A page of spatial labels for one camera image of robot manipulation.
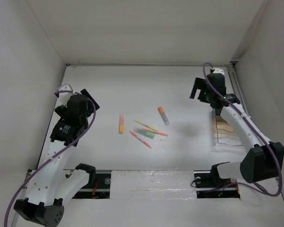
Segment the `orange cap grey highlighter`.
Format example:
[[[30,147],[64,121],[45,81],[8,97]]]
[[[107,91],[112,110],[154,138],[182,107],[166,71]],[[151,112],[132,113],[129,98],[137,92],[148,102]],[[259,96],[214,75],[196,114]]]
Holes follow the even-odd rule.
[[[158,111],[159,111],[159,114],[160,114],[164,124],[166,126],[169,125],[169,120],[168,120],[168,118],[167,118],[167,116],[166,116],[166,114],[165,114],[165,112],[164,112],[164,110],[163,110],[163,108],[161,106],[158,107]]]

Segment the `yellow thin pen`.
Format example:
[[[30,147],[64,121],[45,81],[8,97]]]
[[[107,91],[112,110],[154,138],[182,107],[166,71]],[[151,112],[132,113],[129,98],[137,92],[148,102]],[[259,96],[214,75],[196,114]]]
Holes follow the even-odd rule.
[[[147,124],[145,124],[145,123],[143,123],[142,121],[139,121],[139,120],[137,120],[137,119],[134,119],[134,122],[137,123],[137,124],[139,124],[139,125],[142,125],[142,126],[148,128],[148,129],[150,129],[150,130],[152,130],[152,131],[158,131],[158,130],[155,129],[154,127],[149,126],[149,125],[147,125]]]

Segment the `green cap teal highlighter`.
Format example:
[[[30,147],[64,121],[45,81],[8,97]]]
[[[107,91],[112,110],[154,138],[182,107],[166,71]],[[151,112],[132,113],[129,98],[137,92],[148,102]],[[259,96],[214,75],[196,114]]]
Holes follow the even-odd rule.
[[[153,138],[155,137],[155,133],[153,133],[153,132],[151,132],[151,131],[146,131],[146,130],[144,130],[144,129],[142,129],[142,128],[134,127],[134,128],[133,128],[133,131],[134,131],[135,133],[138,133],[138,134],[140,134],[140,135],[142,135],[142,136],[145,136],[145,137],[147,137],[147,138],[149,138],[149,139],[153,139]]]

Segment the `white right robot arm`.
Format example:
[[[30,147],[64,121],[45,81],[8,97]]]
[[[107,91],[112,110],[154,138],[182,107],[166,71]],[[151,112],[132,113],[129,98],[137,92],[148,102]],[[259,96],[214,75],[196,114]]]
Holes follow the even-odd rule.
[[[221,186],[231,178],[256,183],[278,177],[284,158],[283,145],[263,135],[244,111],[240,100],[226,92],[224,75],[212,72],[205,79],[196,78],[191,99],[198,90],[198,100],[209,103],[214,113],[233,128],[246,151],[246,156],[240,162],[213,165],[209,174],[211,184]]]

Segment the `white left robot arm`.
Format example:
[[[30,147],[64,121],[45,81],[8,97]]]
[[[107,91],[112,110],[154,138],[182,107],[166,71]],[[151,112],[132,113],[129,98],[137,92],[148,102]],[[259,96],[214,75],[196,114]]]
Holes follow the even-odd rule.
[[[64,167],[79,140],[91,128],[99,105],[86,89],[75,92],[62,88],[55,95],[68,100],[54,110],[60,118],[50,135],[44,163],[25,181],[28,184],[36,178],[26,197],[11,202],[23,219],[45,227],[58,226],[67,202],[82,187],[96,183],[94,166],[80,163],[69,177],[65,176]]]

